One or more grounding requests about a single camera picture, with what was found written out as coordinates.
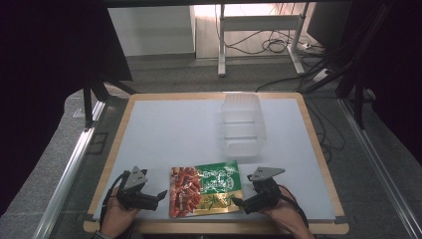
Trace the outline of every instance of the plastic box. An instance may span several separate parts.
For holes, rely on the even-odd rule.
[[[253,157],[267,138],[260,99],[253,93],[228,94],[222,106],[224,152],[229,157]]]

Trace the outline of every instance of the green snack bag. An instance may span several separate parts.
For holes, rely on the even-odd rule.
[[[236,161],[172,167],[170,217],[237,211],[233,196],[243,197]]]

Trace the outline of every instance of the dark curtain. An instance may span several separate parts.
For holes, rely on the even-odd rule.
[[[365,58],[366,87],[373,109],[422,164],[422,9],[396,1]]]
[[[0,3],[1,214],[50,142],[66,98],[97,73],[131,81],[107,9],[53,3]]]

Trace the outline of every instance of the black cable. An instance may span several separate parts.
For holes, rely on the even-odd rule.
[[[114,183],[111,185],[111,187],[109,188],[108,192],[105,195],[105,199],[103,200],[103,205],[102,205],[102,212],[101,212],[101,216],[100,216],[100,227],[103,225],[103,220],[104,220],[104,217],[106,215],[106,205],[108,203],[108,200],[111,198],[112,190],[115,188],[115,185],[123,178],[123,176],[124,176],[124,173],[122,173],[114,181]]]
[[[345,144],[346,144],[346,140],[345,140],[345,138],[344,138],[344,135],[341,133],[341,131],[340,131],[340,129],[338,129],[338,127],[325,115],[325,114],[323,114],[321,111],[320,111],[320,109],[319,109],[319,107],[317,106],[317,104],[316,104],[316,102],[314,101],[314,99],[313,98],[311,98],[311,102],[313,103],[313,105],[316,107],[316,110],[325,118],[325,120],[327,120],[328,121],[328,123],[329,124],[331,124],[331,126],[338,132],[338,134],[340,135],[340,137],[341,137],[341,140],[342,140],[342,144],[339,146],[339,147],[335,147],[335,146],[332,146],[332,144],[331,143],[329,143],[329,147],[330,148],[333,148],[333,149],[337,149],[337,150],[342,150],[342,149],[344,149],[344,147],[345,147]]]
[[[298,211],[299,215],[301,215],[302,220],[304,221],[305,225],[309,228],[310,224],[308,223],[307,216],[305,215],[305,212],[301,209],[301,207],[298,205],[297,201],[295,200],[295,197],[292,195],[292,193],[289,191],[289,189],[287,189],[285,186],[282,186],[282,185],[279,185],[279,186],[286,189],[291,194],[293,199],[291,199],[288,196],[283,195],[282,193],[279,194],[279,198],[289,202],[293,207],[295,207],[295,209]]]

